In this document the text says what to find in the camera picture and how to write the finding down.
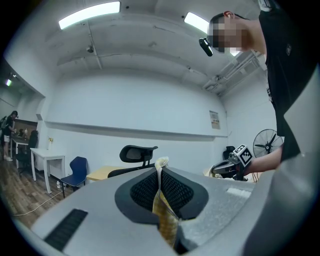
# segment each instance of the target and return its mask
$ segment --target blue chair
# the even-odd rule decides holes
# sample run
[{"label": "blue chair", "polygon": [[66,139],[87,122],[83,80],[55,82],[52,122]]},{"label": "blue chair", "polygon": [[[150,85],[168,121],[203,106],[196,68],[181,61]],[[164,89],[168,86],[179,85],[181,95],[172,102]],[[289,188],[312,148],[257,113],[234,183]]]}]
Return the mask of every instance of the blue chair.
[{"label": "blue chair", "polygon": [[72,174],[60,179],[60,181],[62,182],[63,198],[65,198],[64,183],[71,186],[73,191],[76,191],[77,186],[81,183],[83,183],[83,185],[86,185],[87,165],[88,161],[84,157],[77,156],[71,161],[70,168],[72,170]]}]

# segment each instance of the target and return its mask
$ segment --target floor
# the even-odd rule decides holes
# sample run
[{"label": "floor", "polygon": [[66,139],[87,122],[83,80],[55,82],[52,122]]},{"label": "floor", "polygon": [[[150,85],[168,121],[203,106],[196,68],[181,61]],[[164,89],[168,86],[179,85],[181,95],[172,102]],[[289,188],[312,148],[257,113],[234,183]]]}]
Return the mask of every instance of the floor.
[{"label": "floor", "polygon": [[[50,189],[52,191],[49,195],[43,172],[36,171],[36,181],[34,181],[31,170],[19,175],[15,163],[16,161],[7,162],[0,159],[1,198],[7,204],[11,215],[21,215],[30,212],[61,192],[61,189],[57,188],[57,180],[49,177]],[[65,188],[64,191],[65,197],[73,192],[70,187]],[[14,218],[30,228],[37,218],[63,199],[63,194],[60,193],[37,210],[24,216],[15,216]]]}]

